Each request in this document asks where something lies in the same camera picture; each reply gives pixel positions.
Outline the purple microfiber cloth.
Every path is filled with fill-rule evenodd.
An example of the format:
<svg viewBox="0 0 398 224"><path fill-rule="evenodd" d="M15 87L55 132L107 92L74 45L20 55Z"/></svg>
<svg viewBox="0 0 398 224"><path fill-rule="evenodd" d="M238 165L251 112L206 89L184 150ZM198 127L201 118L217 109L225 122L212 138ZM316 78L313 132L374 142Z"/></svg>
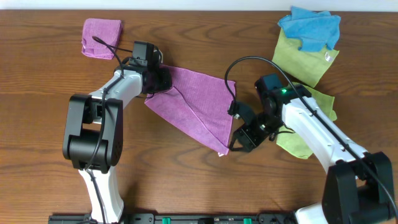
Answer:
<svg viewBox="0 0 398 224"><path fill-rule="evenodd" d="M146 106L219 156L227 155L233 123L228 109L233 97L224 80L186 68L167 68L172 88L147 99Z"/></svg>

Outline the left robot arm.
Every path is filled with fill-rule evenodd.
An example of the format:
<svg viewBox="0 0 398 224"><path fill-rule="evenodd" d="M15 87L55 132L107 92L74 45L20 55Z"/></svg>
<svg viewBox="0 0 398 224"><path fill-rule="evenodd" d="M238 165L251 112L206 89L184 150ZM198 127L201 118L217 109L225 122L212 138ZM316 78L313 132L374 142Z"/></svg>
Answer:
<svg viewBox="0 0 398 224"><path fill-rule="evenodd" d="M123 110L132 99L169 90L172 79L163 68L157 46L136 41L131 56L118 60L112 78L87 95L72 95L62 152L83 177L92 211L77 217L50 217L60 223L120 223L124 202L116 165L123 150Z"/></svg>

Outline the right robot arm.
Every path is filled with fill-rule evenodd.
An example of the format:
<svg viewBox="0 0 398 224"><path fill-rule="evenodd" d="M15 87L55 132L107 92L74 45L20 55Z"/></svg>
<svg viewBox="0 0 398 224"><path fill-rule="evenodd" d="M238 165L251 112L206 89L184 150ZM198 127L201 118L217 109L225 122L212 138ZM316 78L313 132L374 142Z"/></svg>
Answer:
<svg viewBox="0 0 398 224"><path fill-rule="evenodd" d="M383 153L371 154L353 142L324 114L301 84L282 86L276 74L255 82L263 107L233 100L228 114L244 124L234 133L230 151L251 152L265 139L298 134L326 172L320 203L294 212L294 223L380 223L397 218L392 164Z"/></svg>

